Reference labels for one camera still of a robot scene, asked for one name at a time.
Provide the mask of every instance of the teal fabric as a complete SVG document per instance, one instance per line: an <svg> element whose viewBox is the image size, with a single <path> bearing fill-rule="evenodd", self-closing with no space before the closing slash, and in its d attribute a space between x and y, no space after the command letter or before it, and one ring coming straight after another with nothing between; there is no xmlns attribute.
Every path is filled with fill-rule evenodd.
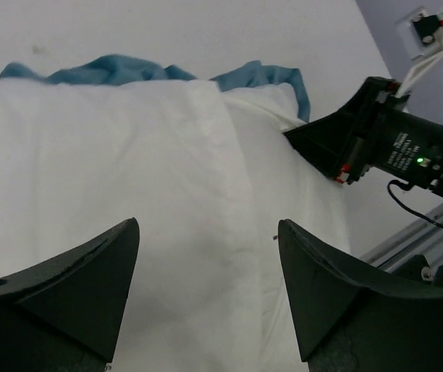
<svg viewBox="0 0 443 372"><path fill-rule="evenodd" d="M60 70L43 76L24 64L8 64L0 78L25 78L46 84L92 84L122 85L133 81L148 80L194 80L196 77L176 66L161 65L140 58L122 55L100 57L82 66ZM255 88L267 84L288 83L293 86L299 103L299 118L308 122L310 103L302 75L297 68L265 66L254 60L236 70L213 77L221 91L235 88Z"/></svg>

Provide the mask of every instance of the white cloth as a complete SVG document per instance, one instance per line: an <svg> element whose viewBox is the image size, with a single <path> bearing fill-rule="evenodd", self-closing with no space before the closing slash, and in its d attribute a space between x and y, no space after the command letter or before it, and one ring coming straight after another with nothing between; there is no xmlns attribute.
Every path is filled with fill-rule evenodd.
<svg viewBox="0 0 443 372"><path fill-rule="evenodd" d="M232 94L0 81L0 277L140 224L113 370L280 370L298 354L278 220L348 248L340 189L279 132L291 99L273 110L265 93Z"/></svg>
<svg viewBox="0 0 443 372"><path fill-rule="evenodd" d="M278 242L272 237L277 234L279 220L291 219L344 252L350 253L350 246L341 186L307 163L279 133L303 123L293 119L296 107L292 108L292 98L283 91L278 94L278 89L242 88L223 96L254 190L263 305L262 370L303 372ZM277 102L278 111L270 112Z"/></svg>

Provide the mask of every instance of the white fabric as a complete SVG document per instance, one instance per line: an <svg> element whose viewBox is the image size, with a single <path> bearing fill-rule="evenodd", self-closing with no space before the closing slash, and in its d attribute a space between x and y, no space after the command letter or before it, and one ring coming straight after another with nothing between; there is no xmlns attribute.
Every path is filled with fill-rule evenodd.
<svg viewBox="0 0 443 372"><path fill-rule="evenodd" d="M254 190L261 261L263 370L302 372L278 242L272 237L277 234L279 220L291 219L344 252L350 253L350 246L341 186L303 160L279 133L283 126L291 123L292 114L296 117L296 107L293 112L287 109L285 115L257 109L272 107L277 89L274 86L262 90L242 88L225 92L223 96ZM280 111L290 107L291 98L286 104L282 95L278 97ZM251 108L248 102L257 104Z"/></svg>
<svg viewBox="0 0 443 372"><path fill-rule="evenodd" d="M272 237L284 218L344 250L347 233L340 189L279 132L302 124L292 99L270 89L0 81L0 277L135 216L113 370L302 370Z"/></svg>

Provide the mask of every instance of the black cable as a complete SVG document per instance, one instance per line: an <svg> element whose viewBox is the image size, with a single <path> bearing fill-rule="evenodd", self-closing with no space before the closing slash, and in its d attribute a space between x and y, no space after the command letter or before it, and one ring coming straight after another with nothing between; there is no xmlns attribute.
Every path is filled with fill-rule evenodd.
<svg viewBox="0 0 443 372"><path fill-rule="evenodd" d="M403 184L402 182L400 182L400 181L398 181L398 180L391 180L391 182L389 182L389 184L386 186L386 189L387 189L387 191L389 192L389 195L392 197L392 199L395 200L395 202L396 202L398 205L400 205L400 207L401 207L403 210L409 212L409 213L412 214L412 215L415 215L416 217L419 217L420 219L423 219L423 220L425 220L425 221L428 221L429 223L431 223L431 224L433 224L433 225L439 227L440 229L443 229L443 225L442 225L441 223L438 223L438 222L434 221L433 219L430 219L430 218L427 217L426 215L423 215L423 214L421 214L421 213L419 213L419 212L416 212L415 210L409 208L407 205L405 205L404 203L402 203L402 202L398 199L398 197L396 197L396 196L393 194L393 191L392 191L392 185L397 186L397 187L400 188L401 190L409 191L410 189L413 188L413 185L412 185L412 184Z"/></svg>

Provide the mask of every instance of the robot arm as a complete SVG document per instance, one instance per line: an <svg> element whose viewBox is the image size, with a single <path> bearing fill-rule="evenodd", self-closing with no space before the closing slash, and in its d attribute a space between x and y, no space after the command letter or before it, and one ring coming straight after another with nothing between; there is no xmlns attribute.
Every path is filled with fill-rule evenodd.
<svg viewBox="0 0 443 372"><path fill-rule="evenodd" d="M315 168L339 183L359 181L370 167L404 180L389 183L390 195L437 225L403 205L391 186L404 191L418 186L443 197L443 126L403 111L411 88L443 58L443 11L410 15L406 29L420 49L402 84L369 77L334 114L285 135Z"/></svg>

